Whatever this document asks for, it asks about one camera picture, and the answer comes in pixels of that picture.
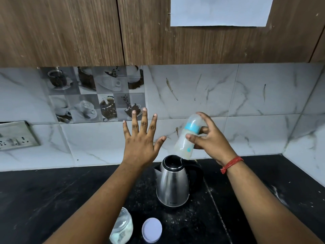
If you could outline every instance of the baby feeding bottle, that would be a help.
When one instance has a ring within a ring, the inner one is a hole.
[[[198,114],[193,114],[189,117],[184,129],[182,130],[178,138],[178,141],[175,144],[174,147],[175,155],[184,159],[190,159],[190,157],[192,156],[194,144],[188,141],[185,135],[187,134],[198,135],[203,125],[204,125],[204,121],[202,120],[201,116],[199,116]]]

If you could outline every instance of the hand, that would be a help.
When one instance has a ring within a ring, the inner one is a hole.
[[[187,134],[186,138],[195,144],[195,149],[204,149],[210,157],[217,160],[220,165],[225,166],[230,160],[234,159],[237,154],[211,117],[202,112],[197,112],[197,114],[200,115],[208,125],[207,127],[201,128],[200,134],[204,133],[207,134],[207,136],[199,137]]]
[[[160,137],[153,145],[153,136],[156,131],[157,114],[154,114],[148,127],[148,112],[143,108],[141,127],[139,131],[136,111],[132,111],[132,135],[130,135],[126,121],[123,121],[123,131],[125,137],[125,148],[123,162],[124,164],[136,166],[144,169],[149,166],[158,155],[158,152],[166,140],[166,136]]]

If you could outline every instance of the granite countertop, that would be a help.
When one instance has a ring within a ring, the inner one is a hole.
[[[281,155],[244,157],[278,199],[325,241],[325,188]],[[158,243],[255,243],[227,176],[212,159],[198,160],[204,182],[185,205],[169,209],[155,193],[153,168],[144,171],[124,207],[134,230],[129,243],[144,243],[150,217],[162,223]],[[117,165],[1,172],[1,243],[42,243],[115,171]]]

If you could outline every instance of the red thread bracelet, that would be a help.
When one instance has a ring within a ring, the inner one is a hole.
[[[227,163],[222,169],[221,169],[221,173],[225,174],[227,169],[231,166],[233,166],[234,164],[237,164],[239,161],[244,161],[240,156],[235,157],[234,159],[230,160],[229,163]]]

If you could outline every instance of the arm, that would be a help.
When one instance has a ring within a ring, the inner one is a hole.
[[[188,134],[186,138],[195,148],[204,149],[225,166],[237,154],[213,120],[204,113],[197,114],[208,125],[201,129],[207,136]],[[277,200],[244,162],[227,169],[227,176],[258,243],[323,243]]]
[[[132,112],[132,136],[123,122],[124,157],[108,180],[45,242],[103,243],[107,242],[124,202],[143,169],[157,157],[166,137],[153,145],[157,115],[152,118],[147,133],[147,109],[143,109],[139,131],[136,114]]]

